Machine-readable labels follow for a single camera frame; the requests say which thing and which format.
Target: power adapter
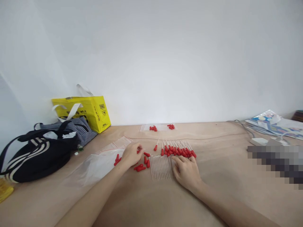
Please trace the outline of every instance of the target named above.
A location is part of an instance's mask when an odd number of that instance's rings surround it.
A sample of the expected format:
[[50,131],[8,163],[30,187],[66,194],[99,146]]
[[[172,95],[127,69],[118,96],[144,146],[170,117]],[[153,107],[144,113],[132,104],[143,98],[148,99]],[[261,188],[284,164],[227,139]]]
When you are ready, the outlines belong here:
[[264,138],[252,138],[250,142],[256,146],[289,146],[285,141],[273,137],[269,141]]

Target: yellow shopping bag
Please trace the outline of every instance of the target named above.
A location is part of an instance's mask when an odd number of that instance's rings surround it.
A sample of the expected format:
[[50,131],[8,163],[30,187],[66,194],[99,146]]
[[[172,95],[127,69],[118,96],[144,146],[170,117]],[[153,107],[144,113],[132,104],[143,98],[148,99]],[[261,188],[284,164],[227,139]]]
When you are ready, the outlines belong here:
[[83,107],[78,108],[73,118],[85,116],[92,130],[97,133],[103,132],[111,125],[103,96],[93,96],[89,90],[83,89],[79,84],[77,84],[77,87],[82,94],[85,91],[90,97],[52,99],[53,105],[63,105],[66,107],[66,109],[56,108],[58,117],[67,117],[74,104],[81,103]]

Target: table surface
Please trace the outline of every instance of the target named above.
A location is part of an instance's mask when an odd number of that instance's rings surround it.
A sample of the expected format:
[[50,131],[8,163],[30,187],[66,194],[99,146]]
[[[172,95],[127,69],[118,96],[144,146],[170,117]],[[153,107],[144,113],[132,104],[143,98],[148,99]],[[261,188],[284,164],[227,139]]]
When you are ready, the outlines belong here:
[[[203,181],[255,209],[281,226],[302,226],[303,190],[247,157],[250,135],[231,122],[177,124],[178,130],[139,132],[139,125],[111,126],[54,174],[18,184],[0,204],[1,226],[53,227],[89,189],[64,184],[90,154],[126,135],[147,152],[160,139],[187,140],[197,154]],[[302,141],[287,137],[293,145]],[[224,226],[175,180],[152,180],[150,169],[129,169],[120,179],[94,226]]]

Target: pixelated area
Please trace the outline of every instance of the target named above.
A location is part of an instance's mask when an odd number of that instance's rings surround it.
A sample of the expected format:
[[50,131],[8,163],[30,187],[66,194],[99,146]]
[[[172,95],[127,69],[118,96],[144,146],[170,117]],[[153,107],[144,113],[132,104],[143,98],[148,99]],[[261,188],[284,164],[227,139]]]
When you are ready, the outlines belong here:
[[302,146],[248,146],[247,152],[248,158],[266,165],[267,171],[275,171],[276,177],[285,178],[285,183],[303,189]]

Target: plastic sheet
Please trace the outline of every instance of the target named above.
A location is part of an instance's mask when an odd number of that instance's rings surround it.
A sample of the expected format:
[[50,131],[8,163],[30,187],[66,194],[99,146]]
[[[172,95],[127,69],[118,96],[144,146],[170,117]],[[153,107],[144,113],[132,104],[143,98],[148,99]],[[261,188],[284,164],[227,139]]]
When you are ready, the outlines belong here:
[[126,148],[127,145],[129,145],[132,142],[131,139],[129,139],[126,136],[121,137],[120,139],[116,140],[115,142],[110,143],[109,145],[103,147],[101,150],[96,152],[96,154],[100,154],[104,151],[116,149],[116,148]]
[[124,150],[124,148],[114,148],[101,154],[91,154],[64,180],[64,185],[85,187],[95,184],[114,168],[117,154],[122,157]]

